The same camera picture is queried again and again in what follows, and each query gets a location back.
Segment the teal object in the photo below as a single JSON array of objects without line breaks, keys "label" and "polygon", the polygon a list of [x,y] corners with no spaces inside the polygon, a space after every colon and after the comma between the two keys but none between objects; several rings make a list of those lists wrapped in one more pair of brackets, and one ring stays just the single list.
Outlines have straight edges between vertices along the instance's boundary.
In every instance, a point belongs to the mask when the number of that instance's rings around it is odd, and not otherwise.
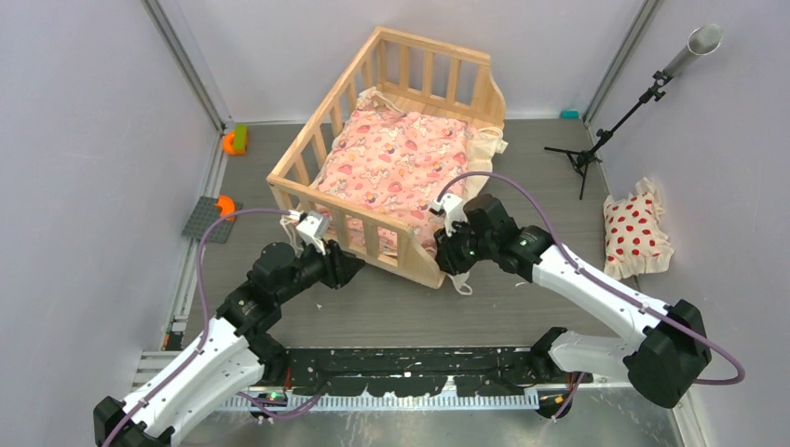
[{"label": "teal object", "polygon": [[560,112],[560,118],[562,119],[579,119],[579,112],[575,110],[564,110]]}]

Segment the wooden crib rail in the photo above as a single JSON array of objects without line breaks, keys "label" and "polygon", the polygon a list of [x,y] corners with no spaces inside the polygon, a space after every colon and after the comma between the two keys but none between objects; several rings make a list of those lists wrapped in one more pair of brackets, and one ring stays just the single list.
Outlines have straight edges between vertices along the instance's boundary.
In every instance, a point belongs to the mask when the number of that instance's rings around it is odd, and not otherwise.
[{"label": "wooden crib rail", "polygon": [[[491,57],[480,51],[427,39],[414,34],[403,33],[387,28],[377,28],[379,32],[378,85],[384,92],[394,93],[404,98],[450,110],[456,114],[478,119],[489,126],[504,126],[505,99],[491,75]],[[387,80],[387,46],[397,44],[398,82]],[[411,50],[423,51],[421,88],[410,88]],[[433,76],[436,71],[435,55],[441,54],[450,59],[447,74],[447,90],[442,95],[433,93]],[[466,104],[456,100],[458,97],[461,63],[476,65],[471,102]]]},{"label": "wooden crib rail", "polygon": [[[269,175],[267,180],[281,209],[315,210],[317,206],[328,209],[332,214],[333,229],[327,237],[336,240],[344,250],[353,252],[368,264],[376,265],[412,281],[432,288],[442,285],[443,273],[428,252],[419,245],[408,223],[386,214],[372,212],[288,179]],[[293,204],[291,196],[298,197],[297,205]],[[362,222],[364,246],[351,241],[348,218],[359,219]],[[398,247],[395,257],[381,251],[379,228],[387,229],[397,235]]]},{"label": "wooden crib rail", "polygon": [[[390,44],[401,46],[397,83],[387,81],[387,45]],[[424,52],[421,89],[409,87],[409,57],[412,49]],[[290,169],[294,169],[294,166],[298,173],[301,170],[301,165],[304,165],[302,151],[310,142],[313,142],[316,158],[322,165],[326,158],[326,147],[321,139],[320,124],[329,119],[332,122],[332,132],[335,137],[343,130],[343,111],[340,99],[344,95],[346,96],[348,114],[350,115],[356,108],[358,88],[355,79],[357,75],[361,75],[363,88],[373,86],[374,53],[376,53],[378,62],[376,85],[380,90],[449,110],[462,117],[478,119],[489,126],[500,128],[504,126],[505,100],[491,75],[490,56],[480,51],[427,39],[419,35],[377,27],[340,75],[340,78],[337,79],[337,82],[334,83],[299,135],[293,140],[272,173],[285,176]],[[432,92],[435,70],[434,56],[436,54],[450,58],[447,91],[444,97]],[[461,62],[477,65],[469,104],[456,101]]]},{"label": "wooden crib rail", "polygon": [[[389,82],[387,77],[387,48],[390,45],[399,46],[397,82]],[[412,81],[417,81],[410,79],[409,72],[413,50],[424,52],[420,88],[410,87]],[[433,92],[433,78],[439,75],[436,70],[436,55],[446,56],[450,60],[447,90],[444,96]],[[461,86],[459,82],[461,65],[466,63],[477,67],[473,86]],[[336,239],[344,250],[356,253],[369,264],[429,287],[438,288],[443,282],[444,275],[433,258],[420,246],[408,224],[310,187],[314,179],[310,178],[306,167],[305,149],[308,145],[312,146],[318,166],[322,167],[326,161],[328,144],[321,133],[321,123],[331,122],[332,133],[337,137],[343,130],[342,102],[345,101],[346,112],[351,115],[356,108],[359,91],[372,86],[376,86],[385,95],[393,95],[393,99],[418,105],[424,104],[420,106],[424,107],[426,114],[467,119],[478,127],[501,128],[504,125],[505,101],[491,75],[491,59],[487,54],[378,27],[334,83],[266,179],[279,207],[284,210],[294,209],[292,196],[298,199],[298,206],[302,210],[314,210],[317,205],[330,210],[336,226],[332,238]],[[470,92],[462,92],[470,94],[460,95],[470,96],[470,103],[457,100],[461,88],[471,89]],[[289,174],[294,181],[286,178]],[[355,244],[349,236],[348,218],[359,219],[362,222],[364,247]],[[393,231],[398,236],[396,257],[381,252],[382,244],[378,240],[379,228]]]}]

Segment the red polka dot pillow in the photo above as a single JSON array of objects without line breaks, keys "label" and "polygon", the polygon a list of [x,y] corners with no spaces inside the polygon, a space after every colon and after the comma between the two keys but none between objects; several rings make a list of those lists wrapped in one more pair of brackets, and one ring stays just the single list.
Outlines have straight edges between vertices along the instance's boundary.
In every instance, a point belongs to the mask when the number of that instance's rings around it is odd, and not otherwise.
[{"label": "red polka dot pillow", "polygon": [[636,184],[636,195],[604,202],[606,264],[604,273],[623,279],[642,273],[665,272],[674,249],[659,229],[664,209],[656,185],[648,179]]}]

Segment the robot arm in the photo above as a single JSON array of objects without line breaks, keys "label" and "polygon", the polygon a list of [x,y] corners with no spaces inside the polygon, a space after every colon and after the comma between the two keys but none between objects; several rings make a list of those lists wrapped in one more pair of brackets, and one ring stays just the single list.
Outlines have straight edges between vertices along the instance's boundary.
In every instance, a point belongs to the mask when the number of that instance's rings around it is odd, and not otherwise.
[{"label": "robot arm", "polygon": [[275,379],[287,368],[285,348],[267,331],[281,318],[282,304],[317,282],[339,289],[364,266],[364,261],[321,239],[328,220],[310,212],[296,230],[306,242],[295,257],[286,243],[267,245],[209,323],[206,344],[199,337],[150,382],[123,401],[107,397],[93,411],[96,445],[148,392],[177,369],[181,372],[131,417],[112,442],[119,447],[163,447],[181,444],[185,436],[215,408],[262,378]]},{"label": "robot arm", "polygon": [[[558,369],[628,380],[648,400],[672,408],[710,363],[707,347],[579,274],[549,233],[536,226],[518,227],[490,195],[464,205],[460,197],[446,194],[432,209],[445,215],[444,229],[435,234],[436,261],[443,272],[465,280],[478,261],[494,261],[505,272],[563,295],[618,336],[593,337],[552,328],[532,347],[542,357],[544,374]],[[681,300],[670,306],[634,291],[565,250],[579,267],[606,284],[705,335],[700,312],[693,305]]]}]

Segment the metal track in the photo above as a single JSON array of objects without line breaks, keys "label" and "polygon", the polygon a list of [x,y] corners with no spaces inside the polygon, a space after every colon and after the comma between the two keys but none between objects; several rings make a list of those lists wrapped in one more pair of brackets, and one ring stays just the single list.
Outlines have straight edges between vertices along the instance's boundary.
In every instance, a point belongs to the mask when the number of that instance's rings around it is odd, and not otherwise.
[{"label": "metal track", "polygon": [[[140,357],[140,364],[137,367],[137,373],[134,375],[132,389],[136,389],[148,383],[152,378],[154,378],[155,375],[159,374],[159,372],[161,372],[165,366],[173,361],[173,359],[178,357],[179,354],[181,354],[181,351],[144,351]],[[562,387],[564,387],[562,384],[537,384],[529,389],[545,390],[559,389]],[[631,387],[631,384],[627,382],[610,382],[605,377],[594,375],[592,383],[581,384],[579,387],[622,388]],[[444,390],[455,392],[455,382],[452,379],[448,380]],[[271,391],[280,391],[280,388],[272,386],[253,386],[250,389],[251,393],[265,393]]]},{"label": "metal track", "polygon": [[[222,137],[222,133],[217,134],[214,154],[211,157],[211,163],[203,183],[203,196],[217,197],[220,193],[222,180],[225,176],[225,165],[227,164],[227,155],[222,150]],[[195,297],[195,289],[198,285],[198,272],[195,269],[195,264],[198,261],[197,243],[196,240],[190,239],[184,252],[184,257],[179,264],[178,285],[172,297],[173,306],[167,317],[168,328],[166,332],[183,332],[186,329],[189,310],[192,308],[192,300]]]},{"label": "metal track", "polygon": [[[288,393],[288,406],[278,407],[278,411],[290,411],[310,400],[309,396],[294,396]],[[357,397],[323,396],[310,410],[311,412],[426,412],[450,410],[536,410],[538,391],[525,389],[522,396],[475,396],[460,398],[455,390],[443,390],[436,396],[398,398],[388,393],[377,398],[367,392]],[[234,397],[218,412],[254,412],[248,401]]]}]

